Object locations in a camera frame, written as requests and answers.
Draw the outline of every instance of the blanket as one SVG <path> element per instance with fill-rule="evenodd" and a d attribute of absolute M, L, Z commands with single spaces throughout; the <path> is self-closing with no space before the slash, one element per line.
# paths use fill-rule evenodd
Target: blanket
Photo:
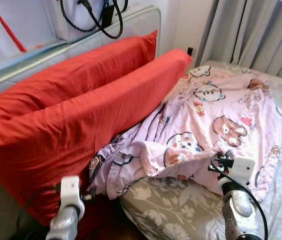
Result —
<path fill-rule="evenodd" d="M 174 177 L 221 195 L 218 175 L 207 167 L 223 152 L 256 161 L 249 188 L 261 201 L 274 177 L 282 128 L 266 75 L 202 66 L 180 84 L 142 123 L 97 153 L 88 190 L 114 199 L 141 178 Z"/>

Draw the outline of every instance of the curtain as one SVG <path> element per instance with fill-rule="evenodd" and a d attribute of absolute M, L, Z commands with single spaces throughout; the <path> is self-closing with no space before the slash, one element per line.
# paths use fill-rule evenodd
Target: curtain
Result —
<path fill-rule="evenodd" d="M 216 0 L 201 59 L 282 76 L 282 0 Z"/>

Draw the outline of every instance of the pillowcase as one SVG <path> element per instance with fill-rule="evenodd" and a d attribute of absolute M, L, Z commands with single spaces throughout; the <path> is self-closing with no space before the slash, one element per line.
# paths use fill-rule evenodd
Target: pillowcase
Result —
<path fill-rule="evenodd" d="M 21 116 L 108 84 L 155 58 L 157 31 L 53 65 L 0 94 L 0 119 Z"/>
<path fill-rule="evenodd" d="M 190 62 L 182 50 L 173 50 L 77 97 L 9 119 L 0 117 L 0 182 L 23 205 L 38 189 L 59 183 L 63 176 L 84 180 L 84 169 L 98 150 L 152 112 Z M 58 201 L 53 193 L 41 194 L 29 211 L 48 225 Z"/>

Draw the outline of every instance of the black cable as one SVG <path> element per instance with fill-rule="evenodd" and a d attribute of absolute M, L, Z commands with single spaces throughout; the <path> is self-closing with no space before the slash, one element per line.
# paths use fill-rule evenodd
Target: black cable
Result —
<path fill-rule="evenodd" d="M 215 161 L 216 159 L 212 159 L 211 160 L 211 165 L 215 168 L 215 170 L 220 174 L 222 175 L 223 177 L 226 177 L 227 179 L 229 179 L 230 181 L 238 184 L 252 199 L 253 199 L 253 202 L 256 204 L 257 208 L 260 210 L 260 213 L 262 215 L 262 219 L 263 219 L 263 222 L 264 222 L 264 235 L 265 235 L 265 240 L 268 240 L 268 227 L 267 227 L 267 220 L 266 220 L 266 216 L 263 212 L 263 209 L 261 207 L 261 205 L 257 202 L 256 198 L 254 197 L 254 195 L 247 189 L 245 188 L 243 185 L 241 185 L 239 182 L 235 181 L 234 179 L 232 179 L 230 176 L 226 175 L 225 173 L 223 173 L 222 171 L 220 171 L 216 166 L 215 164 L 213 163 L 213 161 Z"/>
<path fill-rule="evenodd" d="M 61 11 L 62 11 L 62 14 L 63 14 L 63 17 L 65 18 L 65 20 L 73 27 L 75 28 L 76 30 L 82 32 L 82 33 L 87 33 L 87 32 L 91 32 L 93 30 L 96 29 L 96 27 L 98 27 L 105 35 L 107 35 L 109 38 L 111 39 L 118 39 L 121 35 L 122 35 L 122 32 L 123 32 L 123 19 L 122 19 L 122 15 L 121 15 L 121 11 L 118 7 L 118 4 L 117 4 L 117 1 L 116 0 L 113 0 L 113 4 L 114 4 L 114 7 L 117 11 L 117 14 L 119 16 L 119 21 L 120 21 L 120 31 L 118 33 L 117 36 L 112 36 L 110 34 L 108 34 L 104 28 L 101 26 L 100 22 L 101 22 L 101 19 L 102 19 L 102 16 L 103 16 L 103 11 L 105 9 L 105 7 L 108 5 L 108 0 L 105 0 L 103 2 L 103 7 L 102 7 L 102 12 L 100 14 L 100 17 L 99 19 L 97 20 L 93 14 L 93 11 L 92 11 L 92 6 L 90 5 L 89 1 L 88 0 L 81 0 L 79 1 L 79 3 L 82 3 L 86 9 L 88 10 L 91 18 L 93 19 L 95 25 L 90 28 L 90 29 L 82 29 L 82 28 L 79 28 L 77 27 L 74 23 L 71 22 L 71 20 L 66 16 L 66 13 L 65 13 L 65 10 L 64 10 L 64 6 L 63 6 L 63 0 L 60 0 L 60 5 L 61 5 Z"/>
<path fill-rule="evenodd" d="M 41 189 L 39 189 L 37 192 L 35 192 L 32 197 L 26 202 L 26 204 L 24 205 L 24 207 L 20 210 L 19 214 L 17 215 L 17 219 L 16 219 L 16 233 L 20 233 L 20 221 L 21 221 L 21 217 L 24 214 L 25 210 L 30 206 L 30 204 L 33 202 L 34 199 L 36 199 L 37 196 L 39 196 L 42 193 L 45 193 L 47 191 L 52 191 L 52 190 L 56 190 L 55 186 L 47 186 L 47 187 L 43 187 Z"/>

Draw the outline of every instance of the gray floral sheet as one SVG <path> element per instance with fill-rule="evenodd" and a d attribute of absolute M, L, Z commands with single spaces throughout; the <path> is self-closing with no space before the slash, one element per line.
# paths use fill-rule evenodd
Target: gray floral sheet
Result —
<path fill-rule="evenodd" d="M 208 61 L 214 68 L 241 74 L 246 68 Z M 276 105 L 282 109 L 282 78 L 268 76 Z M 182 89 L 179 82 L 172 90 Z M 174 178 L 144 178 L 120 198 L 125 213 L 150 240 L 225 240 L 222 198 L 196 184 Z M 267 216 L 269 239 L 282 240 L 282 148 L 271 189 L 261 206 Z M 257 211 L 259 232 L 264 234 Z"/>

